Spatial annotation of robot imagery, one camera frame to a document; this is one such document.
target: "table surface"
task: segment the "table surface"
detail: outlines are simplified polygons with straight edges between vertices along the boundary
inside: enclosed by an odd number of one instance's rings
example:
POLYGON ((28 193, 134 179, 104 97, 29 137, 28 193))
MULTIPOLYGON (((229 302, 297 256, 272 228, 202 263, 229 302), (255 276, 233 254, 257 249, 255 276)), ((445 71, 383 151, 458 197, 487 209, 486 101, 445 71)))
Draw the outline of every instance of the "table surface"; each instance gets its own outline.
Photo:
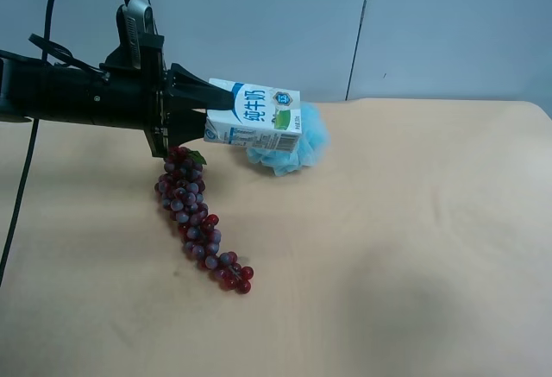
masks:
MULTIPOLYGON (((552 122, 526 103, 323 104, 323 161, 284 178, 191 143, 222 292, 159 211, 139 132, 42 123, 0 289, 5 376, 544 376, 552 122)), ((0 235, 30 126, 0 125, 0 235)))

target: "grapes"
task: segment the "grapes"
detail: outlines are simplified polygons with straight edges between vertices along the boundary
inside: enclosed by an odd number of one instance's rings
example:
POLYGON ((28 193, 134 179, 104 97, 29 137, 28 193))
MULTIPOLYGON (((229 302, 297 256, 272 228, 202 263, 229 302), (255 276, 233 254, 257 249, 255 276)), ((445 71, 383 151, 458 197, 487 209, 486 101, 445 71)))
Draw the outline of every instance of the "grapes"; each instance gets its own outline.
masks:
POLYGON ((218 243, 210 243, 205 247, 205 250, 208 254, 216 254, 218 252, 219 245, 218 243))
POLYGON ((217 215, 208 215, 207 219, 209 223, 213 223, 214 225, 218 225, 218 216, 217 215))
POLYGON ((191 226, 198 226, 200 223, 201 223, 201 216, 199 216, 197 213, 195 215, 190 216, 191 226))
POLYGON ((178 223, 187 223, 188 220, 190 220, 190 217, 187 214, 185 214, 183 211, 179 211, 176 214, 176 221, 178 223))
POLYGON ((191 170, 191 176, 190 176, 190 179, 192 180, 198 180, 199 178, 201 177, 201 172, 199 172, 198 170, 191 170))
POLYGON ((235 252, 217 256, 222 239, 217 215, 209 214, 204 202, 204 167, 195 161, 186 147, 171 147, 165 158, 166 173, 161 174, 154 189, 161 205, 169 211, 169 217, 178 222, 183 251, 198 261, 200 269, 213 271, 227 289, 239 293, 251 291, 254 271, 237 263, 235 252))
POLYGON ((201 230, 204 232, 204 233, 210 233, 212 232, 213 230, 215 229, 215 225, 213 223, 209 223, 208 220, 203 220, 201 222, 201 230))
POLYGON ((220 243, 222 237, 223 236, 221 235, 221 231, 219 229, 214 229, 207 235, 209 241, 213 243, 220 243))
POLYGON ((205 257, 205 249, 201 245, 196 245, 191 250, 191 254, 199 261, 205 257))
POLYGON ((228 252, 228 255, 230 256, 230 258, 232 258, 232 261, 230 263, 236 264, 236 262, 238 261, 238 255, 235 254, 235 252, 228 252))
POLYGON ((221 261, 221 263, 225 266, 228 266, 232 263, 232 258, 230 257, 229 254, 227 254, 226 252, 224 252, 223 254, 220 254, 220 256, 218 257, 218 259, 221 261))
POLYGON ((249 282, 248 280, 240 281, 240 283, 238 284, 238 291, 240 293, 248 293, 249 291, 251 291, 251 282, 249 282))
POLYGON ((230 276, 224 280, 224 285, 227 287, 227 289, 236 289, 238 286, 238 280, 230 276))
POLYGON ((161 193, 166 192, 169 189, 169 187, 170 187, 170 185, 165 180, 163 180, 159 183, 159 191, 161 193))
POLYGON ((172 202, 171 202, 171 209, 173 211, 181 211, 182 209, 184 209, 184 204, 182 203, 181 200, 175 198, 172 202))
POLYGON ((198 239, 199 238, 199 229, 198 228, 189 228, 188 231, 186 232, 186 235, 192 240, 198 239))
POLYGON ((184 203, 188 206, 196 203, 196 195, 193 193, 186 193, 184 197, 184 203))
POLYGON ((245 280, 250 280, 253 278, 253 268, 252 267, 243 267, 241 269, 241 277, 245 280))
POLYGON ((218 267, 218 260, 215 256, 207 256, 205 258, 205 266, 209 269, 216 269, 218 267))
POLYGON ((218 269, 215 272, 215 278, 217 278, 218 280, 225 280, 226 278, 228 278, 228 272, 225 269, 218 269))
POLYGON ((183 189, 182 187, 178 187, 178 188, 174 189, 174 197, 175 198, 178 198, 178 199, 182 200, 184 198, 185 194, 186 194, 186 190, 183 189))
POLYGON ((190 253, 194 246, 196 246, 194 242, 186 242, 184 244, 184 251, 190 253))
POLYGON ((198 194, 199 193, 199 186, 196 185, 195 183, 190 183, 189 185, 186 186, 186 190, 190 193, 198 194))
POLYGON ((173 163, 167 162, 165 163, 164 168, 167 173, 172 173, 176 167, 173 163))

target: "green leaf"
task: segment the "green leaf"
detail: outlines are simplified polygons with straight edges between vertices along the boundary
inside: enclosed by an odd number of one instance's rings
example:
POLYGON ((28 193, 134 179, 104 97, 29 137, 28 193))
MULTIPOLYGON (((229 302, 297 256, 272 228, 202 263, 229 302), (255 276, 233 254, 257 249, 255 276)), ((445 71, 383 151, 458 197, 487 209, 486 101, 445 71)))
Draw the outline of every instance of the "green leaf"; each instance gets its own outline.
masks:
POLYGON ((205 158, 198 151, 191 151, 190 153, 188 153, 188 157, 190 157, 196 163, 207 164, 207 161, 205 161, 205 158))

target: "grape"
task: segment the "grape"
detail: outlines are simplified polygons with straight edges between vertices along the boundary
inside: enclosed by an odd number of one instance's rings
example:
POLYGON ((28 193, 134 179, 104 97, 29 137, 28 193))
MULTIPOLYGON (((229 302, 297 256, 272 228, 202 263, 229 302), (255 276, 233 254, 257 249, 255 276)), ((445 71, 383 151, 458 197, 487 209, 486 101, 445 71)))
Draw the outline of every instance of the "grape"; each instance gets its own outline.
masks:
POLYGON ((217 215, 208 215, 207 219, 209 223, 213 223, 214 225, 218 224, 218 216, 217 215))
POLYGON ((188 232, 186 233, 186 236, 190 239, 198 239, 199 238, 199 229, 198 228, 189 228, 188 232))
POLYGON ((201 172, 199 172, 198 170, 191 170, 190 179, 197 180, 201 177, 201 175, 201 172))
POLYGON ((176 221, 178 223, 187 223, 189 219, 190 219, 190 217, 188 215, 186 215, 183 211, 179 211, 176 214, 176 221))
POLYGON ((238 281, 236 278, 228 277, 224 280, 224 285, 228 289, 236 289, 236 287, 238 286, 238 281))
POLYGON ((205 248, 208 254, 216 254, 218 252, 219 246, 218 243, 210 243, 205 248))
POLYGON ((201 230, 204 233, 210 233, 214 229, 215 229, 215 225, 213 223, 210 223, 207 219, 205 219, 201 222, 201 230))
POLYGON ((174 210, 174 211, 181 211, 182 209, 184 209, 184 204, 182 203, 181 200, 175 198, 171 202, 171 209, 174 210))
POLYGON ((226 270, 224 269, 218 269, 215 272, 215 278, 217 278, 218 280, 225 280, 227 277, 228 277, 228 272, 226 272, 226 270))
POLYGON ((215 229, 209 233, 207 238, 209 239, 210 242, 220 243, 222 238, 221 231, 219 229, 215 229))
POLYGON ((230 258, 232 258, 232 262, 230 262, 230 263, 233 263, 235 265, 239 265, 239 263, 236 263, 238 261, 238 255, 235 254, 235 252, 228 252, 228 255, 230 256, 230 258))
POLYGON ((189 185, 186 186, 186 190, 190 193, 198 194, 199 193, 199 186, 196 185, 195 183, 190 183, 189 185))
POLYGON ((250 280, 253 278, 253 268, 252 267, 243 267, 241 269, 241 277, 245 280, 250 280))
POLYGON ((215 256, 207 256, 205 258, 205 266, 209 269, 216 269, 218 267, 218 260, 215 256))
POLYGON ((198 226, 201 223, 201 217, 196 213, 195 215, 190 216, 190 225, 198 226))
POLYGON ((196 245, 191 250, 191 254, 193 254, 194 258, 197 260, 203 259, 205 257, 205 249, 201 245, 196 245))
POLYGON ((248 280, 240 281, 240 283, 238 284, 238 291, 240 293, 248 293, 249 291, 251 291, 251 282, 249 282, 248 280))
POLYGON ((168 161, 167 163, 165 163, 164 168, 167 173, 172 173, 174 171, 175 166, 173 163, 168 161))
POLYGON ((170 187, 169 184, 165 180, 159 183, 159 191, 161 193, 166 192, 169 189, 169 187, 170 187))
POLYGON ((196 195, 193 193, 187 193, 184 197, 184 203, 188 206, 196 203, 196 195))
POLYGON ((174 197, 179 198, 182 200, 186 194, 186 190, 184 190, 182 187, 179 187, 177 189, 174 189, 174 197))
POLYGON ((220 262, 225 265, 225 266, 228 266, 232 263, 232 258, 230 257, 229 254, 227 254, 226 252, 224 252, 223 254, 220 254, 220 256, 218 257, 218 259, 220 260, 220 262))
POLYGON ((184 251, 190 253, 194 246, 196 246, 194 242, 186 242, 184 244, 184 251))

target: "milk carton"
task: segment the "milk carton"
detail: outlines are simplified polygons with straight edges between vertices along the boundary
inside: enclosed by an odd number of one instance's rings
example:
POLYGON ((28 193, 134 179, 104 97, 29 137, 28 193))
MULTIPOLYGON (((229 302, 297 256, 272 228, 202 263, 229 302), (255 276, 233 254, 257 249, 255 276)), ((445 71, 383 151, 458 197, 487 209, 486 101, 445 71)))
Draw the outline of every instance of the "milk carton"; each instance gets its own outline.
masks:
POLYGON ((291 152, 301 136, 299 91, 210 79, 234 93, 233 110, 207 110, 204 139, 233 146, 291 152))

